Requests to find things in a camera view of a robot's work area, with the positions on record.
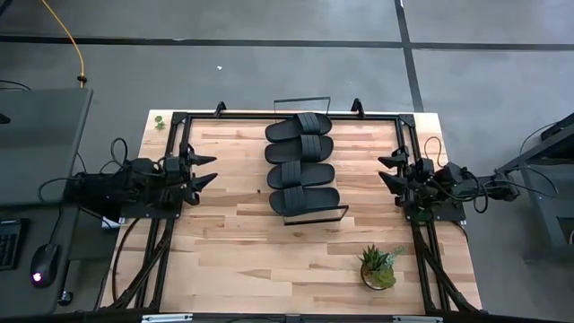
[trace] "computer mouse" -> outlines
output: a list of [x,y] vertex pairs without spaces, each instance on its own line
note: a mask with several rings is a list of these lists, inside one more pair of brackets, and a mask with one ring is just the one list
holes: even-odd
[[50,286],[56,279],[60,246],[47,243],[36,250],[30,264],[30,280],[36,288]]

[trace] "black slide sandal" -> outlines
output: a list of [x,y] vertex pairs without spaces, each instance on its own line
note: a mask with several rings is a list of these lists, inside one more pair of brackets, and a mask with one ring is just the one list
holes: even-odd
[[[269,196],[271,208],[284,217],[337,209],[348,210],[348,205],[339,206],[340,201],[341,197],[335,188],[286,188],[275,191]],[[328,221],[338,221],[341,220],[343,216],[344,213]]]
[[269,144],[265,159],[272,164],[283,162],[322,162],[333,152],[333,139],[328,136],[301,135],[288,142]]
[[265,138],[271,143],[280,143],[300,135],[324,135],[331,131],[333,123],[319,113],[299,113],[265,129]]
[[335,168],[329,164],[288,161],[273,167],[267,174],[270,188],[282,189],[296,186],[309,187],[328,184],[335,179]]

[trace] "yellow cable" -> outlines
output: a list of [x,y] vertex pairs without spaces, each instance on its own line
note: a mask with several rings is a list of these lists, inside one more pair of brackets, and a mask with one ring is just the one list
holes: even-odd
[[[70,34],[70,31],[68,31],[68,29],[65,27],[64,23],[57,17],[56,13],[54,13],[54,11],[52,10],[52,8],[50,8],[48,3],[45,0],[41,0],[41,1],[46,6],[46,8],[50,11],[50,13],[52,13],[52,16],[54,16],[54,19],[56,19],[57,23],[59,23],[60,26],[62,26],[65,33],[68,35],[68,38],[72,41],[72,44],[74,45],[75,51],[76,51],[76,53],[78,53],[78,57],[80,58],[80,77],[82,77],[84,79],[85,75],[83,73],[83,57],[82,57],[82,53],[80,52],[80,49],[78,48],[78,45],[75,44],[74,37],[72,37],[72,34]],[[80,81],[80,88],[83,88],[83,83],[84,83],[84,81]]]

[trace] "wooden table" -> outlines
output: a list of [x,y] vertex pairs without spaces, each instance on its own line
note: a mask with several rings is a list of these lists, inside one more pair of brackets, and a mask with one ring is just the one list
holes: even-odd
[[[163,156],[169,131],[155,129],[154,118],[163,116],[169,124],[172,112],[150,111],[140,157]],[[441,137],[439,117],[414,115],[422,149],[430,136]],[[393,124],[335,121],[328,134],[335,141],[328,162],[335,166],[335,186],[349,212],[339,223],[286,227],[268,204],[273,190],[265,176],[272,165],[264,158],[264,130],[270,123],[273,120],[194,120],[190,143],[196,153],[218,158],[194,171],[219,176],[201,194],[201,205],[185,205],[176,221],[161,311],[422,314],[411,228],[377,174],[386,170],[377,157],[396,149]],[[438,142],[430,141],[429,157],[436,160],[438,152]],[[440,159],[446,163],[444,150]],[[436,224],[446,272],[480,308],[465,236],[452,223]],[[127,239],[117,271],[119,292],[142,265],[149,225],[140,221]],[[357,255],[371,243],[387,251],[405,246],[396,259],[392,289],[374,292],[361,284]],[[433,275],[430,280],[439,304]],[[102,306],[111,303],[109,281]]]

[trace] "sandal strap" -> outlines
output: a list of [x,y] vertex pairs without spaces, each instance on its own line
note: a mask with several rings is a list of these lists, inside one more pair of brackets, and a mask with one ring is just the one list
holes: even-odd
[[317,115],[315,113],[299,113],[297,114],[297,119],[303,126],[304,135],[319,135],[321,131],[321,125],[319,125],[319,120],[317,119]]
[[285,198],[285,211],[287,214],[303,212],[305,210],[305,193],[302,186],[286,188],[283,190]]
[[319,162],[321,159],[321,142],[318,135],[301,135],[302,154],[304,162]]
[[284,188],[301,185],[300,161],[288,161],[281,164],[281,183]]

